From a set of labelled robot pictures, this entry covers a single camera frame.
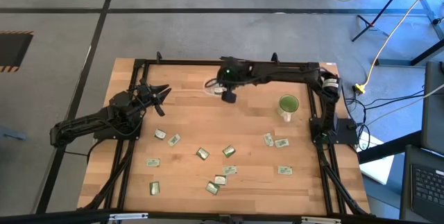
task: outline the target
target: laptop keyboard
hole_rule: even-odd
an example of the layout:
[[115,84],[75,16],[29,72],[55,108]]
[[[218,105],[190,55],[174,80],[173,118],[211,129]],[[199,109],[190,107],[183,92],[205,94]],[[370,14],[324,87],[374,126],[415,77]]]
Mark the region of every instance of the laptop keyboard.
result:
[[413,165],[414,196],[444,207],[444,173]]

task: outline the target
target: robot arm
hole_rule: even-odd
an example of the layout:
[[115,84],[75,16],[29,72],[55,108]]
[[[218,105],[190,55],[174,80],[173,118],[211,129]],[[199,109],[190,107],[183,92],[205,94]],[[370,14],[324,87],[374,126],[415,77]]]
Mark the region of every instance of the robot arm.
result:
[[57,123],[50,131],[51,145],[70,144],[75,138],[90,133],[110,130],[116,137],[129,137],[141,126],[147,107],[154,106],[163,117],[160,108],[168,93],[169,85],[151,86],[144,79],[132,91],[120,92],[110,99],[110,104],[97,113]]
[[252,62],[233,57],[225,60],[217,72],[214,83],[226,88],[222,100],[227,103],[236,101],[232,91],[242,85],[265,84],[271,81],[305,83],[319,96],[323,104],[320,131],[321,138],[336,135],[336,102],[341,95],[341,79],[318,66],[317,63],[307,63],[299,67],[284,67],[269,62]]

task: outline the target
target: concrete floor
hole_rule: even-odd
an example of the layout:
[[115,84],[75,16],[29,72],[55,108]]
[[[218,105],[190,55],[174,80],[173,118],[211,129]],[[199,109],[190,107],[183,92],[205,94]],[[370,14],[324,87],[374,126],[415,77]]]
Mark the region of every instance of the concrete floor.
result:
[[[382,8],[388,0],[112,0],[112,8]],[[414,0],[395,0],[390,8],[407,9]],[[441,15],[442,0],[430,0]],[[0,0],[1,7],[100,8],[103,0]],[[401,15],[383,16],[377,27],[390,32]],[[374,15],[365,15],[371,20]],[[0,14],[0,30],[35,31],[19,72],[0,74],[0,125],[20,130],[26,141],[0,140],[0,216],[32,212],[49,161],[49,129],[62,120],[94,32],[96,14]],[[115,58],[217,59],[221,55],[268,60],[336,62],[349,88],[365,80],[372,59],[385,37],[367,32],[350,39],[364,25],[355,15],[108,15],[80,103],[78,116],[97,111]],[[381,58],[412,59],[438,38],[424,15],[408,17]],[[377,67],[363,102],[421,90],[424,69]],[[403,103],[368,113],[368,120]],[[420,129],[422,105],[392,114],[370,127],[371,134],[389,141]],[[353,112],[361,117],[359,109]],[[91,138],[77,139],[68,150],[87,152]],[[49,211],[76,208],[85,159],[65,155]],[[384,211],[372,211],[386,215]]]

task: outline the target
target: wooden tabletop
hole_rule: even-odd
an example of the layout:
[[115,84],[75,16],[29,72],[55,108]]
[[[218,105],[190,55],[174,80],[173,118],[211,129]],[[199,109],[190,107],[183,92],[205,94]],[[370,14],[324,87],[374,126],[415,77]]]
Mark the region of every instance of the wooden tabletop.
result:
[[[105,104],[128,88],[134,59],[116,59]],[[337,74],[335,64],[321,66]],[[311,214],[324,215],[325,203],[316,149],[309,133],[310,107],[307,86],[271,82],[235,90],[237,102],[224,103],[203,92],[204,81],[215,77],[218,66],[150,65],[148,83],[170,84],[171,93],[159,117],[149,108],[136,142],[124,209],[143,212]],[[276,110],[279,98],[292,94],[300,107],[285,123]],[[343,100],[336,106],[339,117],[347,117]],[[153,136],[156,128],[167,133],[165,140]],[[268,147],[262,138],[288,138],[290,146]],[[179,134],[170,147],[167,140]],[[233,145],[236,153],[226,158],[222,150]],[[82,207],[99,192],[109,177],[116,141],[107,140],[92,152],[78,201]],[[196,151],[210,156],[201,160]],[[364,183],[355,152],[336,145],[341,181],[359,205],[369,212]],[[160,158],[159,167],[148,167],[148,158]],[[238,173],[228,176],[215,196],[205,190],[208,181],[222,174],[222,167],[236,165]],[[278,166],[293,167],[292,175],[279,175]],[[160,194],[151,196],[149,183],[160,183]],[[119,182],[113,206],[117,203]],[[333,207],[338,212],[336,193],[330,182]]]

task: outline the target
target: green cup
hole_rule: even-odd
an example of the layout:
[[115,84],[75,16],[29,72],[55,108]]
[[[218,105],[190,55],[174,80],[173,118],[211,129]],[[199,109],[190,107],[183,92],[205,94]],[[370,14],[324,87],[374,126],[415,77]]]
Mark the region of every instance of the green cup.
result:
[[285,122],[290,122],[291,115],[299,108],[299,101],[295,96],[284,95],[279,99],[277,113],[284,118]]

